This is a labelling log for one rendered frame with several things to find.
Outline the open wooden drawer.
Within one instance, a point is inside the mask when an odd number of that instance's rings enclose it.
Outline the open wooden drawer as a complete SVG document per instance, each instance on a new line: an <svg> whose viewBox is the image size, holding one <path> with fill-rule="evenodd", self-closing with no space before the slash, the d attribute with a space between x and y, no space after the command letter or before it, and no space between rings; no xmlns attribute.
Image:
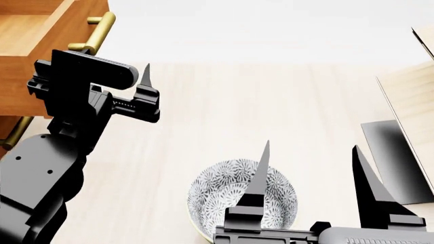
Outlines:
<svg viewBox="0 0 434 244"><path fill-rule="evenodd" d="M0 0L0 115L46 115L26 86L34 62L86 42L95 29L87 19L108 11L108 0Z"/></svg>

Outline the floral patterned ceramic bowl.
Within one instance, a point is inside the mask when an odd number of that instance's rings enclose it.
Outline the floral patterned ceramic bowl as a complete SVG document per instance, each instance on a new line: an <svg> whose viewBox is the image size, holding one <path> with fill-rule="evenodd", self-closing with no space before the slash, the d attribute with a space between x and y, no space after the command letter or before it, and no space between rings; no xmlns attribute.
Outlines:
<svg viewBox="0 0 434 244"><path fill-rule="evenodd" d="M217 226L224 223L225 209L238 203L252 180L258 162L236 159L219 162L203 170L191 184L187 207L191 222L210 243ZM289 180L269 167L264 197L265 229L289 229L298 211L298 200Z"/></svg>

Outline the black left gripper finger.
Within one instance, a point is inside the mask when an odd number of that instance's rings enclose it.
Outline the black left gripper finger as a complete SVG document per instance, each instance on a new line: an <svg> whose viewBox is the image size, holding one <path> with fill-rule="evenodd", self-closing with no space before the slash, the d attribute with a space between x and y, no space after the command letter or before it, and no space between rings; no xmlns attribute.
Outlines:
<svg viewBox="0 0 434 244"><path fill-rule="evenodd" d="M159 91L151 85L151 65L147 64L140 83L136 86L133 104L140 113L159 114Z"/></svg>

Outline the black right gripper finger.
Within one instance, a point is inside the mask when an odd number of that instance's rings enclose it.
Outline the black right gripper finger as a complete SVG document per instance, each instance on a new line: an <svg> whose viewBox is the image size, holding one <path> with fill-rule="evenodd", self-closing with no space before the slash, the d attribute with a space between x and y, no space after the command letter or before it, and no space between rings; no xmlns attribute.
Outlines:
<svg viewBox="0 0 434 244"><path fill-rule="evenodd" d="M267 141L258 168L246 191L234 207L225 210L224 229L261 229L269 158L270 142Z"/></svg>
<svg viewBox="0 0 434 244"><path fill-rule="evenodd" d="M352 149L352 168L362 228L425 228L424 218L399 204L378 179L358 146Z"/></svg>

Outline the grey flat panel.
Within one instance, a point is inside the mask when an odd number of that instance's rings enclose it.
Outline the grey flat panel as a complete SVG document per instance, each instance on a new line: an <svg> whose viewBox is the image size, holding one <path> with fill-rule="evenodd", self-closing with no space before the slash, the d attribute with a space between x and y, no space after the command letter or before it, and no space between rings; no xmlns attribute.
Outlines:
<svg viewBox="0 0 434 244"><path fill-rule="evenodd" d="M395 120L361 128L386 189L402 205L434 203L434 194Z"/></svg>

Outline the light wooden box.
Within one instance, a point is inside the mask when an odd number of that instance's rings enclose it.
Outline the light wooden box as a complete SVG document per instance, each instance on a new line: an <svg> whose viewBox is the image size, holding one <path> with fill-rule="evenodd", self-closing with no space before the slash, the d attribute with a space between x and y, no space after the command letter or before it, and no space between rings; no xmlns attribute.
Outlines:
<svg viewBox="0 0 434 244"><path fill-rule="evenodd" d="M434 24L412 28L431 60L377 78L434 195Z"/></svg>

